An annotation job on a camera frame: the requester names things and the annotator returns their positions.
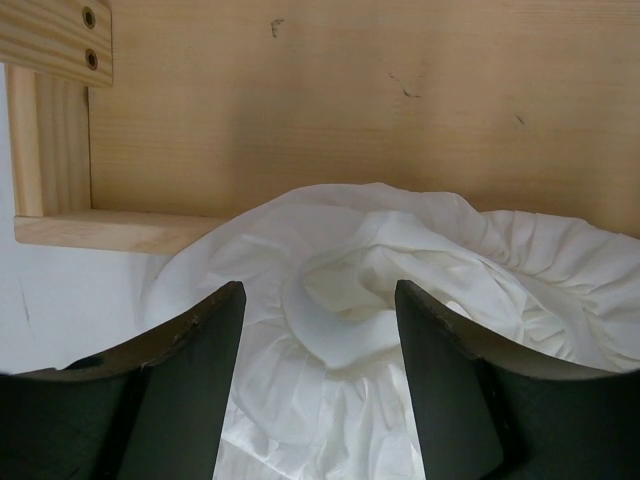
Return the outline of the white pleated skirt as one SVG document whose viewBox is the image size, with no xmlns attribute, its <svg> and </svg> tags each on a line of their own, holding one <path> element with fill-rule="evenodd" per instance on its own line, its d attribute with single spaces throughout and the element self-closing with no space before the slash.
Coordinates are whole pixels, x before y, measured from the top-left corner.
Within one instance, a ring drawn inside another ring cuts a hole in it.
<svg viewBox="0 0 640 480">
<path fill-rule="evenodd" d="M 479 212 L 382 184 L 285 194 L 171 259 L 158 325 L 231 281 L 247 300 L 214 475 L 421 479 L 398 334 L 409 280 L 508 344 L 623 379 L 639 367 L 639 243 L 575 218 Z"/>
</svg>

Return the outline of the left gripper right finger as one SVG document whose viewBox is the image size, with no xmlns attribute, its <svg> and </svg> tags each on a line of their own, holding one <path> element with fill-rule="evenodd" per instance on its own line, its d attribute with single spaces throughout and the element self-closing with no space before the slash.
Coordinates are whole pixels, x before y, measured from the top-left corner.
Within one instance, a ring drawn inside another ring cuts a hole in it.
<svg viewBox="0 0 640 480">
<path fill-rule="evenodd" d="M 639 374 L 540 353 L 395 289 L 397 324 L 429 479 L 635 479 Z"/>
</svg>

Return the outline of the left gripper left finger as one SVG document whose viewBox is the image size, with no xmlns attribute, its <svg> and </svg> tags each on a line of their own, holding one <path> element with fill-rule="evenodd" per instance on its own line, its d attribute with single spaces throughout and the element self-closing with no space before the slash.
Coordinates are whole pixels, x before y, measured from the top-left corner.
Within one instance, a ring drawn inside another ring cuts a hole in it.
<svg viewBox="0 0 640 480">
<path fill-rule="evenodd" d="M 246 305 L 229 282 L 73 362 L 1 378 L 5 479 L 210 479 Z"/>
</svg>

